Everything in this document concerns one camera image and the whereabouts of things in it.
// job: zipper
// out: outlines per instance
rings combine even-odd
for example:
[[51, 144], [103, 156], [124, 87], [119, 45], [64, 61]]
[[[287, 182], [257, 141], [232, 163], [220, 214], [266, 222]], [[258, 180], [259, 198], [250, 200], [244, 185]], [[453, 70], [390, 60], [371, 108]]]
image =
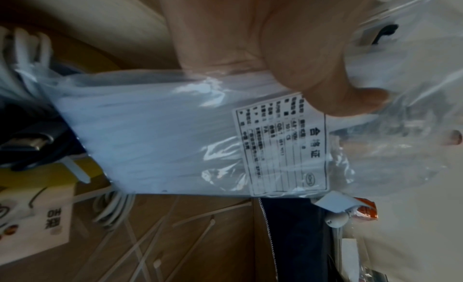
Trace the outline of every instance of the zipper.
[[262, 198], [259, 198], [259, 204], [260, 204], [260, 209], [262, 210], [262, 213], [264, 215], [265, 225], [267, 226], [267, 233], [269, 234], [270, 247], [272, 248], [273, 264], [275, 265], [276, 280], [278, 281], [278, 269], [276, 267], [275, 250], [273, 249], [273, 242], [272, 242], [272, 236], [270, 234], [269, 221], [267, 220], [267, 214], [265, 213], [264, 206], [262, 205]]

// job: hand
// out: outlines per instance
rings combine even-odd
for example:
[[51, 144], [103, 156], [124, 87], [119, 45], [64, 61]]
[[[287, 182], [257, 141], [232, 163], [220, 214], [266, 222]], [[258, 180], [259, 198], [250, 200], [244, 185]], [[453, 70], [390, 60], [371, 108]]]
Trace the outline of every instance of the hand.
[[190, 70], [268, 68], [316, 109], [351, 116], [388, 94], [357, 89], [343, 51], [372, 0], [160, 0], [179, 61]]

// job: dark fabric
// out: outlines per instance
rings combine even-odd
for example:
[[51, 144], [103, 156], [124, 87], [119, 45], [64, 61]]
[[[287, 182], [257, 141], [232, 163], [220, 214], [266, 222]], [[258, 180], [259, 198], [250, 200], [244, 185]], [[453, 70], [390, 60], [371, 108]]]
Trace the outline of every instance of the dark fabric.
[[309, 199], [261, 199], [279, 282], [328, 282], [330, 230]]

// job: finger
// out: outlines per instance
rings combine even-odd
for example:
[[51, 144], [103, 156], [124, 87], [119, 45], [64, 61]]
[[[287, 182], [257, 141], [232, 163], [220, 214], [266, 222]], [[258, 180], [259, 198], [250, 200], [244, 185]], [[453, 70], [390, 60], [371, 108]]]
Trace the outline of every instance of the finger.
[[381, 106], [387, 93], [355, 89], [342, 55], [373, 0], [277, 0], [261, 32], [264, 59], [284, 86], [318, 110], [349, 116]]
[[328, 77], [302, 94], [315, 109], [338, 117], [373, 112], [383, 107], [388, 98], [383, 89], [353, 87], [342, 59]]

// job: clear plastic bag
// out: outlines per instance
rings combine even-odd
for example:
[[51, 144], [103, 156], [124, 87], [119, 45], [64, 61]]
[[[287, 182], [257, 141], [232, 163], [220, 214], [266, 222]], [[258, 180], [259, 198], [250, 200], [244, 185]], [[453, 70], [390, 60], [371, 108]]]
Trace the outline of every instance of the clear plastic bag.
[[463, 40], [360, 53], [346, 55], [351, 80], [386, 88], [393, 100], [350, 118], [319, 113], [269, 72], [30, 75], [126, 192], [362, 197], [420, 185], [445, 167], [440, 155], [463, 102]]

